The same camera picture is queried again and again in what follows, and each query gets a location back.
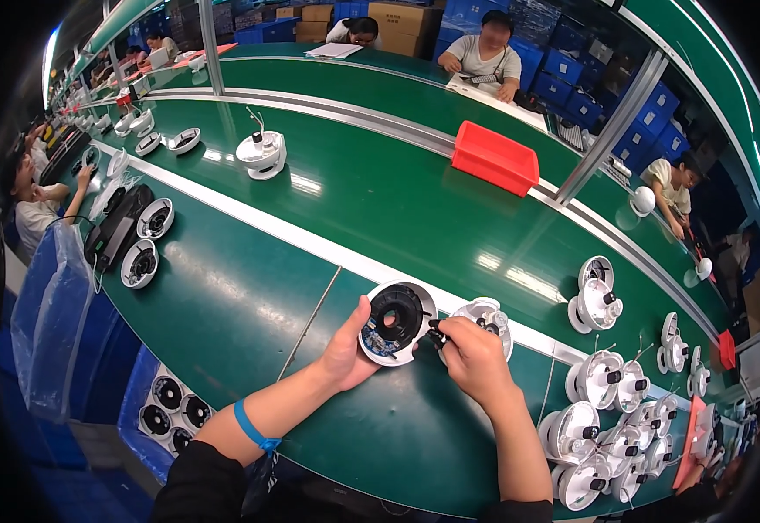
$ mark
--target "blue wristband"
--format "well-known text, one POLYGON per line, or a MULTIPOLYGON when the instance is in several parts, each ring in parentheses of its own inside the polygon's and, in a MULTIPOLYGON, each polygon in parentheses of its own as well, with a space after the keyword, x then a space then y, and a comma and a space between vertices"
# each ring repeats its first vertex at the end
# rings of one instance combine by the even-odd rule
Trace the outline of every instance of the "blue wristband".
POLYGON ((260 432, 258 432, 258 429, 253 426, 252 422, 249 421, 249 418, 246 416, 246 411, 244 411, 245 399, 246 398, 239 399, 234 403, 234 418, 238 420, 240 429, 246 433, 249 439, 251 439, 254 444, 258 445, 258 448, 266 452, 268 457, 271 457, 275 447, 278 447, 281 443, 281 438, 265 438, 260 432))

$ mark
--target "red plastic bin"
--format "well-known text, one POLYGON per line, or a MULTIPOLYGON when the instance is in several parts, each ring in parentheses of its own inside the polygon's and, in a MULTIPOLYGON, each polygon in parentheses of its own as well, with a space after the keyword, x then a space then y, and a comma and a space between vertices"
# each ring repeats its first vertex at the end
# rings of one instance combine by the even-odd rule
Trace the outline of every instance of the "red plastic bin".
POLYGON ((720 342, 720 365, 726 371, 735 368, 735 339, 726 330, 717 335, 717 341, 720 342))
POLYGON ((533 149, 468 120, 461 122, 455 137, 453 167, 519 197, 540 183, 533 149))

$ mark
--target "paper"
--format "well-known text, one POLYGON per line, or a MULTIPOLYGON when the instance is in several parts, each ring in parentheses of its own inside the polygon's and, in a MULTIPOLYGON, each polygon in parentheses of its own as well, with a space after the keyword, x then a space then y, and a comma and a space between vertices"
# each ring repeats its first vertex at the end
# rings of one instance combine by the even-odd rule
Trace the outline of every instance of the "paper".
POLYGON ((507 115, 513 116, 515 119, 521 120, 529 126, 535 127, 539 131, 548 133, 546 119, 543 118, 543 115, 518 107, 514 102, 511 102, 510 104, 500 102, 493 94, 486 92, 484 89, 477 89, 470 84, 466 84, 458 73, 453 75, 453 78, 449 80, 446 88, 462 96, 466 96, 469 99, 474 99, 479 103, 489 105, 507 115))
POLYGON ((363 47, 355 44, 325 44, 321 47, 305 51, 307 56, 316 58, 345 58, 350 54, 354 54, 363 47))

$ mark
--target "clear plastic bag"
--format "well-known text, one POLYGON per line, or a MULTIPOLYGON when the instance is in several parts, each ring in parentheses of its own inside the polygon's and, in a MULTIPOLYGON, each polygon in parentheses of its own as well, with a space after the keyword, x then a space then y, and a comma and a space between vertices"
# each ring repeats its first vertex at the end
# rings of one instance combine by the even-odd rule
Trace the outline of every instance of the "clear plastic bag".
POLYGON ((78 227, 55 222, 29 265, 11 314, 11 343, 29 412, 62 424, 69 419, 75 359, 94 295, 78 227))

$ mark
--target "person's right hand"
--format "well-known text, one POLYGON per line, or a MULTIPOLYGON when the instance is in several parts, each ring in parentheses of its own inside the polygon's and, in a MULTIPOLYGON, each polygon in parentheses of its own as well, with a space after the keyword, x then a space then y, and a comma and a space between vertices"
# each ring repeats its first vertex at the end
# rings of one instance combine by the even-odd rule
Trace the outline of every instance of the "person's right hand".
POLYGON ((90 185, 90 174, 95 167, 92 163, 86 167, 83 167, 78 173, 78 190, 86 191, 86 188, 90 185))
POLYGON ((447 63, 444 64, 444 70, 450 74, 458 73, 461 70, 461 62, 458 61, 458 58, 450 56, 447 58, 447 63))
POLYGON ((685 231, 682 230, 682 225, 680 225, 676 220, 670 223, 670 232, 676 236, 676 239, 682 239, 685 237, 685 231))
POLYGON ((463 317, 442 319, 438 329, 452 338, 442 349, 449 376, 485 411, 516 387, 499 336, 463 317))

